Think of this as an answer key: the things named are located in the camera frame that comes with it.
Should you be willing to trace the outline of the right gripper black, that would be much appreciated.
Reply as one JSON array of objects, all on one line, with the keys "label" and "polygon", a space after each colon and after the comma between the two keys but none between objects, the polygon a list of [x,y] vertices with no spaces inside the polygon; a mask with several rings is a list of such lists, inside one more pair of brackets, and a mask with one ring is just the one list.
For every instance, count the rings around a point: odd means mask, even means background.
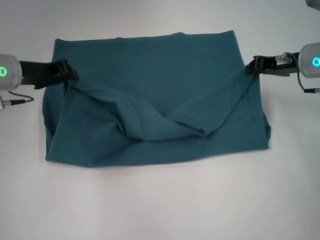
[{"label": "right gripper black", "polygon": [[276,56],[254,56],[254,65],[246,65],[247,75],[275,75],[288,77],[290,74],[297,73],[299,53],[285,52]]}]

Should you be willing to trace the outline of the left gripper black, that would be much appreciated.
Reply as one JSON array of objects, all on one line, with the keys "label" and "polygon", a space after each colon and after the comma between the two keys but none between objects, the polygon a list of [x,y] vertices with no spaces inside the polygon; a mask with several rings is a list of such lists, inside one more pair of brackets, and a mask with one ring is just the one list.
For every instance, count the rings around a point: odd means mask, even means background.
[{"label": "left gripper black", "polygon": [[22,79],[21,85],[34,86],[34,89],[42,89],[55,83],[67,81],[77,81],[79,76],[77,72],[68,64],[66,59],[53,63],[55,73],[52,79],[50,67],[52,63],[20,61]]}]

